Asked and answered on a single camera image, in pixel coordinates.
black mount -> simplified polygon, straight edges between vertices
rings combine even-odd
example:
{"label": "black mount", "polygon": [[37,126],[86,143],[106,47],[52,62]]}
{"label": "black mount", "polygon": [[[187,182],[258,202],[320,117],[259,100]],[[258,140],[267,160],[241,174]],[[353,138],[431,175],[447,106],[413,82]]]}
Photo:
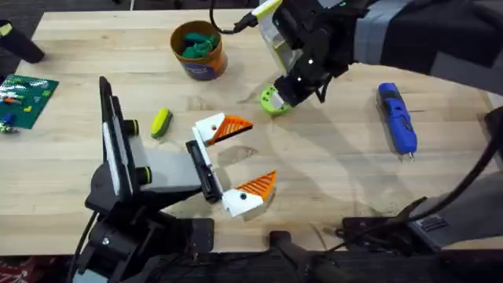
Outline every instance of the black mount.
{"label": "black mount", "polygon": [[201,188],[175,193],[141,189],[152,181],[152,172],[134,166],[129,137],[138,135],[138,122],[123,119],[119,99],[112,96],[103,77],[100,91],[104,163],[94,172],[86,198],[86,207],[99,216],[77,272],[92,270],[116,283],[140,272],[156,255],[210,252],[213,219],[177,219],[161,211],[200,193]]}

cable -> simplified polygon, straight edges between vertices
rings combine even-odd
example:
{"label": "cable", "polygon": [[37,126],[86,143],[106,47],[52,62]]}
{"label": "cable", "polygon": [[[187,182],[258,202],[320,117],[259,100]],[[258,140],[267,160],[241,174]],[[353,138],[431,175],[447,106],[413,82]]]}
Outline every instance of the cable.
{"label": "cable", "polygon": [[501,148],[501,144],[503,144],[503,120],[498,124],[496,134],[491,138],[491,140],[487,144],[487,147],[484,149],[482,155],[480,156],[475,166],[463,178],[463,180],[459,183],[459,185],[457,185],[456,189],[450,192],[444,199],[442,199],[436,205],[434,205],[433,207],[429,208],[426,211],[421,212],[418,215],[409,217],[407,219],[396,219],[395,221],[392,220],[391,222],[386,222],[384,224],[369,227],[368,229],[363,230],[362,232],[354,235],[351,239],[345,240],[341,244],[338,244],[337,246],[328,249],[327,251],[325,251],[325,255],[328,255],[330,252],[334,252],[339,248],[342,248],[347,244],[350,244],[360,239],[366,234],[374,233],[378,230],[382,230],[385,228],[390,229],[391,227],[407,224],[408,222],[414,222],[419,219],[425,218],[429,215],[432,215],[438,211],[441,211],[446,206],[455,201],[477,179],[480,173],[482,173],[482,171],[486,168],[487,164],[489,164],[494,154],[496,154],[496,152]]}
{"label": "cable", "polygon": [[215,3],[216,0],[211,0],[210,2],[210,22],[211,25],[215,30],[217,30],[219,33],[223,35],[235,35],[236,33],[241,32],[247,27],[256,27],[257,24],[259,24],[259,20],[255,15],[252,14],[252,12],[247,13],[244,15],[241,20],[238,22],[234,23],[234,29],[233,30],[222,30],[221,28],[218,27],[218,25],[215,23],[215,18],[213,17],[213,12],[215,10]]}
{"label": "cable", "polygon": [[215,9],[215,3],[216,2],[217,2],[217,0],[211,0],[210,1],[210,22],[211,22],[211,25],[213,26],[213,28],[215,28],[215,30],[217,30],[219,33],[221,33],[223,35],[233,35],[234,31],[231,31],[231,30],[222,30],[215,23],[215,18],[213,17],[213,10]]}
{"label": "cable", "polygon": [[66,283],[72,283],[73,280],[73,274],[75,273],[75,265],[77,264],[77,259],[79,258],[80,251],[82,250],[82,246],[84,245],[84,241],[86,240],[87,234],[89,233],[89,230],[91,229],[91,226],[94,223],[94,220],[96,219],[97,212],[93,211],[93,214],[89,218],[89,221],[87,222],[86,228],[84,228],[84,231],[82,232],[82,235],[80,236],[79,243],[77,244],[77,247],[75,248],[75,253],[73,254],[72,261],[70,263],[70,267],[68,268],[68,275],[66,277]]}

black knob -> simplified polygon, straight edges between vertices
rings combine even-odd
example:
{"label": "black knob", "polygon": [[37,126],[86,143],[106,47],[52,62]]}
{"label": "black knob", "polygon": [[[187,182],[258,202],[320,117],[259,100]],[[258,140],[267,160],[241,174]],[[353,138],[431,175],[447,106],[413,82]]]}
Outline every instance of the black knob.
{"label": "black knob", "polygon": [[150,184],[152,182],[152,170],[150,167],[138,167],[135,169],[136,179],[140,186]]}
{"label": "black knob", "polygon": [[125,120],[124,121],[124,130],[128,137],[137,136],[140,132],[140,128],[138,127],[137,120]]}

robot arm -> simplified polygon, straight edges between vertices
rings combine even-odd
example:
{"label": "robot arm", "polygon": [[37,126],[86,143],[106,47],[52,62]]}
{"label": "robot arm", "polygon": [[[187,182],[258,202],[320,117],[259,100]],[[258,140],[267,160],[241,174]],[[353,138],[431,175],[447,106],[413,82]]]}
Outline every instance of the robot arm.
{"label": "robot arm", "polygon": [[503,94],[498,0],[284,0],[273,23],[292,50],[303,51],[274,83],[291,106],[312,93],[323,102],[330,79],[355,62]]}

green object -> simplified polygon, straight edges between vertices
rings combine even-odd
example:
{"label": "green object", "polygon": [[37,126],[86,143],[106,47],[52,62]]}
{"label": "green object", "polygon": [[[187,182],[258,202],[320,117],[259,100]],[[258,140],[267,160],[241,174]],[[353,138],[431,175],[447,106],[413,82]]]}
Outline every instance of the green object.
{"label": "green object", "polygon": [[6,113],[16,116],[13,127],[31,129],[40,113],[46,107],[52,93],[59,82],[48,79],[37,79],[22,75],[8,75],[4,83],[0,86],[0,96],[5,93],[20,95],[21,105],[0,103],[0,117]]}
{"label": "green object", "polygon": [[187,59],[197,59],[206,57],[218,45],[216,35],[207,36],[197,32],[190,32],[184,37],[188,47],[182,53]]}
{"label": "green object", "polygon": [[260,105],[262,106],[262,109],[272,115],[272,116],[278,116],[278,115],[281,115],[281,114],[285,114],[287,113],[288,111],[290,111],[290,109],[292,109],[292,107],[290,105],[288,105],[286,102],[280,107],[280,108],[275,108],[271,102],[271,95],[276,92],[276,87],[274,86],[270,86],[268,88],[266,88],[265,90],[262,91],[262,93],[260,94]]}
{"label": "green object", "polygon": [[162,138],[166,134],[172,118],[173,114],[167,108],[159,110],[150,126],[152,138]]}

